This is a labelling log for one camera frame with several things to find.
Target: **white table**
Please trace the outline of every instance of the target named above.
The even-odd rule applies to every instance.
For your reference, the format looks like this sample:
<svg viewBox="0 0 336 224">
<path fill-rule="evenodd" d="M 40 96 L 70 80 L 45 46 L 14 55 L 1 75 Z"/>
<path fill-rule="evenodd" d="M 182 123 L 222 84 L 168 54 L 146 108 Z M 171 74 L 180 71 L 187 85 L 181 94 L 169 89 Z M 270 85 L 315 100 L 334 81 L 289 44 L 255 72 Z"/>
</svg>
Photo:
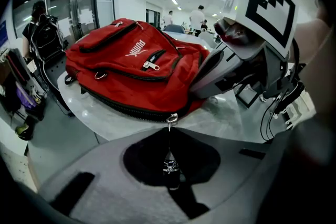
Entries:
<svg viewBox="0 0 336 224">
<path fill-rule="evenodd" d="M 178 40 L 207 47 L 207 43 L 200 38 L 185 34 L 168 34 Z M 168 126 L 166 123 L 139 120 L 119 113 L 88 93 L 81 94 L 77 82 L 69 86 L 65 85 L 65 76 L 66 72 L 58 78 L 57 82 L 66 104 L 83 124 L 108 141 Z M 209 98 L 201 108 L 181 118 L 176 127 L 217 137 L 245 140 L 241 122 L 236 97 L 233 91 L 228 91 Z"/>
</svg>

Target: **door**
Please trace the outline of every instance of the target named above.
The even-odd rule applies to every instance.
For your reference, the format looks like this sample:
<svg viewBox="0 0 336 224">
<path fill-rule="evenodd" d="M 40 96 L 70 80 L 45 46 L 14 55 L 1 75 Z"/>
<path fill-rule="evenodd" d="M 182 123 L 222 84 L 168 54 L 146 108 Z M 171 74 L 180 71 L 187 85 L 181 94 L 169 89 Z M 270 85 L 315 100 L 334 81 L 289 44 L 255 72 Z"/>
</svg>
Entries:
<svg viewBox="0 0 336 224">
<path fill-rule="evenodd" d="M 47 0 L 48 14 L 57 17 L 68 47 L 96 29 L 93 0 Z"/>
</svg>

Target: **purple bag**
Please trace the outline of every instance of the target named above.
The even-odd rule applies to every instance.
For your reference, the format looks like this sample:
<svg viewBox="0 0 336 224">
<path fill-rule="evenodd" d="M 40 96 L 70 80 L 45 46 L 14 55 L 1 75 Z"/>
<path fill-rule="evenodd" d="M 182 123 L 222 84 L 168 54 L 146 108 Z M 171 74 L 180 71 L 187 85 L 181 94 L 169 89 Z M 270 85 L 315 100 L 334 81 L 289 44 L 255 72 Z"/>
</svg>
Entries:
<svg viewBox="0 0 336 224">
<path fill-rule="evenodd" d="M 16 84 L 16 95 L 20 99 L 21 104 L 24 105 L 24 107 L 32 109 L 36 107 L 35 100 L 25 91 L 22 86 L 15 82 Z"/>
</svg>

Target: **ceiling light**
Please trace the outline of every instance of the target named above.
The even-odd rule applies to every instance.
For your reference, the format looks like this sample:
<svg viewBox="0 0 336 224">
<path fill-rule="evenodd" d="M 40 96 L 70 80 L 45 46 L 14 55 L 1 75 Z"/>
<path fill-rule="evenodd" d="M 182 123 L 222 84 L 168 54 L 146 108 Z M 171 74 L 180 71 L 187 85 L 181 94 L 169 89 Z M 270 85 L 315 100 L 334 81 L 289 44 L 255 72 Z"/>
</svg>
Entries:
<svg viewBox="0 0 336 224">
<path fill-rule="evenodd" d="M 23 21 L 26 21 L 26 20 L 29 20 L 29 19 L 31 19 L 31 16 L 29 16 L 29 17 L 23 19 Z"/>
</svg>

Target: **red backpack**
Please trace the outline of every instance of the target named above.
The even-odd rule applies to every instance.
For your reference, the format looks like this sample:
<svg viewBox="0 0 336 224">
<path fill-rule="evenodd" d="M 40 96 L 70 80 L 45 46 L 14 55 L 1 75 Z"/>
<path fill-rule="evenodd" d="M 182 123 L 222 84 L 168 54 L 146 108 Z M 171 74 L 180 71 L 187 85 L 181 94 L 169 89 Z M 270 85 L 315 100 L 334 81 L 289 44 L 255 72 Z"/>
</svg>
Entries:
<svg viewBox="0 0 336 224">
<path fill-rule="evenodd" d="M 208 51 L 148 23 L 118 19 L 66 53 L 66 84 L 76 79 L 83 91 L 124 114 L 166 121 L 202 104 L 188 91 Z"/>
</svg>

